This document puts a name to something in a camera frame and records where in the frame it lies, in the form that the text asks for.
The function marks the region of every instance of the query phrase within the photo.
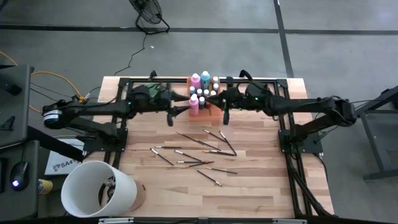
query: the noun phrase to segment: gray floor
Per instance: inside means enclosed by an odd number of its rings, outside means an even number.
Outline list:
[[[272,0],[159,0],[172,27],[278,28]],[[280,0],[286,29],[396,30],[395,0]],[[74,26],[133,26],[137,14],[127,1],[11,0],[0,21]],[[36,71],[65,75],[82,94],[101,85],[103,76],[123,68],[140,49],[138,32],[41,32],[0,30],[0,50]],[[338,95],[370,100],[396,86],[398,36],[288,35],[296,78],[304,78],[309,97]],[[10,63],[0,57],[0,63]],[[169,33],[149,36],[146,49],[121,75],[187,76],[208,70],[219,76],[246,69],[255,77],[286,77],[279,34]],[[32,81],[65,94],[73,90],[55,77]],[[32,93],[40,107],[52,101]],[[39,114],[30,124],[46,133]],[[341,217],[398,222],[398,178],[365,183],[377,171],[362,124],[338,128],[322,141],[335,213]]]

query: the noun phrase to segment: bottle cap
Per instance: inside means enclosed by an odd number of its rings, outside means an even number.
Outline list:
[[[198,95],[196,95],[196,93],[192,94],[191,100],[196,101],[197,99],[198,99]]]

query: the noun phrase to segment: pink paint bottle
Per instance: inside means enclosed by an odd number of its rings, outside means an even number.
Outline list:
[[[191,86],[195,87],[196,90],[200,89],[200,76],[198,74],[193,74],[191,77]]]
[[[199,99],[198,95],[192,94],[189,99],[189,115],[197,116],[199,114]]]

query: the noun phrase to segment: wooden table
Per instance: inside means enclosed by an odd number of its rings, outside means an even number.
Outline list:
[[[306,98],[301,78],[287,79],[291,98]],[[99,101],[109,101],[118,90],[119,77],[104,77]],[[174,83],[172,88],[187,94],[186,84]],[[311,114],[295,113],[296,123],[312,120]],[[110,116],[96,116],[96,122],[110,122]],[[222,117],[219,121],[189,122],[188,111],[174,119],[168,127],[166,113],[139,114],[127,122],[129,136],[119,169],[140,180],[147,189],[143,206],[124,214],[134,217],[222,217],[222,218],[274,218],[294,217],[292,199],[284,155],[280,152],[277,131],[279,122],[264,113],[231,111],[229,125]],[[222,131],[235,148],[238,156],[207,154],[209,148],[179,134],[187,134],[205,141],[223,151],[228,145],[203,132]],[[202,160],[214,161],[207,167],[227,169],[238,174],[227,174],[205,169],[206,166],[184,168],[186,164],[171,166],[149,148],[153,146],[183,146],[181,151]],[[173,163],[189,161],[174,150],[159,149]],[[103,160],[104,153],[93,153],[88,160]],[[307,184],[326,210],[333,213],[331,198],[321,162],[311,154],[303,154]],[[223,184],[215,185],[200,175],[199,169]],[[300,208],[304,212],[301,190],[298,190]]]

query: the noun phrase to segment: white cup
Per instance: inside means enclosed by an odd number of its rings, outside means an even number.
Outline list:
[[[112,176],[116,181],[113,196],[101,207],[98,192],[104,181]],[[61,191],[65,210],[80,218],[121,215],[130,210],[136,197],[134,179],[101,161],[89,161],[76,167],[66,178]]]

